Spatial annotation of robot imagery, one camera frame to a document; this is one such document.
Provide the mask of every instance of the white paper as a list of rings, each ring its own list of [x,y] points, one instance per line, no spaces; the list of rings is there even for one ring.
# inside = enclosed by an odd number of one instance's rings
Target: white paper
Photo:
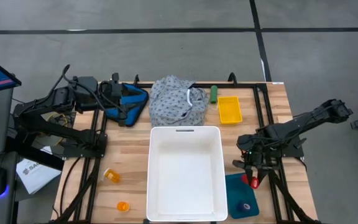
[[[41,150],[52,154],[50,146],[45,146]],[[20,163],[17,164],[16,172],[29,194],[36,193],[53,178],[62,173],[59,170],[40,165],[39,163],[30,161],[28,159],[23,159]]]

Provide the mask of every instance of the blue light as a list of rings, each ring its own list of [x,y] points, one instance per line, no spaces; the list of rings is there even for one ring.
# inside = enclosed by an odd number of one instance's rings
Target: blue light
[[[2,193],[0,195],[0,198],[4,198],[8,193],[9,193],[9,185],[6,185],[6,189],[5,189],[4,193]]]

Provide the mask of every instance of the gray patterned cloth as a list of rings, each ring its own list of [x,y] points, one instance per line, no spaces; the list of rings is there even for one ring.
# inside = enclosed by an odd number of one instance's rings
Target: gray patterned cloth
[[[208,107],[206,92],[190,88],[190,102],[187,91],[194,81],[180,80],[169,75],[157,80],[150,92],[149,113],[153,127],[156,126],[201,126]]]

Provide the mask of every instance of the red object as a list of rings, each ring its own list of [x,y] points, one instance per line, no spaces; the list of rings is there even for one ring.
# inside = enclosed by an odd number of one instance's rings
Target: red object
[[[244,174],[241,176],[241,180],[248,184],[248,178],[247,178],[247,174]],[[251,184],[249,184],[249,186],[252,188],[252,189],[257,189],[259,187],[259,180],[258,178],[256,177],[252,177],[252,180],[251,180]]]

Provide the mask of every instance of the wooden workbench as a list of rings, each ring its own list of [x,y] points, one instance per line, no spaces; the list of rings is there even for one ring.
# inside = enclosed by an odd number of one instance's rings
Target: wooden workbench
[[[275,123],[283,123],[292,118],[291,109],[285,87],[282,83],[267,83],[270,104]],[[210,105],[206,116],[206,126],[217,126],[221,130],[224,168],[226,174],[244,172],[232,165],[233,159],[240,159],[240,151],[236,146],[237,137],[242,134],[253,134],[259,127],[252,89],[247,88],[220,88],[220,96],[238,96],[242,110],[242,123],[237,125],[221,125],[219,111],[216,105]],[[263,95],[260,93],[262,111],[265,124],[268,123]],[[77,114],[75,129],[89,129],[91,127],[93,112]],[[94,200],[92,223],[142,223],[146,218],[146,191],[147,191],[147,163],[149,156],[149,139],[152,126],[149,117],[149,107],[146,106],[136,125],[132,128],[122,128],[117,123],[108,121],[106,134],[108,146],[105,157],[101,160],[98,185]],[[55,208],[59,210],[60,194],[67,172],[75,159],[65,162],[60,185],[55,200]],[[78,192],[81,172],[83,170],[81,159],[71,173],[63,198],[63,210],[69,206]],[[290,193],[299,206],[311,218],[317,219],[309,182],[305,168],[292,158],[284,158],[284,169]],[[103,172],[107,168],[115,170],[121,175],[121,182],[114,184],[104,179]],[[278,191],[283,219],[286,219],[285,206],[281,193]],[[255,196],[260,213],[256,217],[233,220],[230,215],[224,223],[275,223],[272,196],[268,177],[264,179]],[[120,201],[129,202],[131,210],[122,213],[117,211],[116,205]],[[84,196],[80,219],[85,219],[88,193]]]

